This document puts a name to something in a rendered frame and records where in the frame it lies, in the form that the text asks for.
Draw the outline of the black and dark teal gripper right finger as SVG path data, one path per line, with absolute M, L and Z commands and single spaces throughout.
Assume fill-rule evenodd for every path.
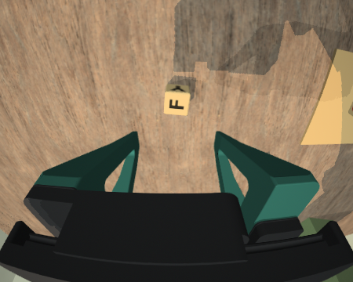
M 258 222 L 298 217 L 319 190 L 310 171 L 245 145 L 216 131 L 214 141 L 221 193 L 233 193 L 239 201 L 249 235 Z M 247 178 L 244 197 L 229 160 Z

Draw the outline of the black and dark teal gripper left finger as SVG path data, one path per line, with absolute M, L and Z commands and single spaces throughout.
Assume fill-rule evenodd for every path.
M 126 158 L 112 192 L 132 193 L 139 149 L 138 133 L 134 131 L 113 143 L 45 170 L 34 185 L 105 191 L 107 177 Z

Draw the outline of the light orange mat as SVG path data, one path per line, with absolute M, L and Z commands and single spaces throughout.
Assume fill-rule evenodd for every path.
M 353 52 L 334 49 L 300 145 L 353 143 Z

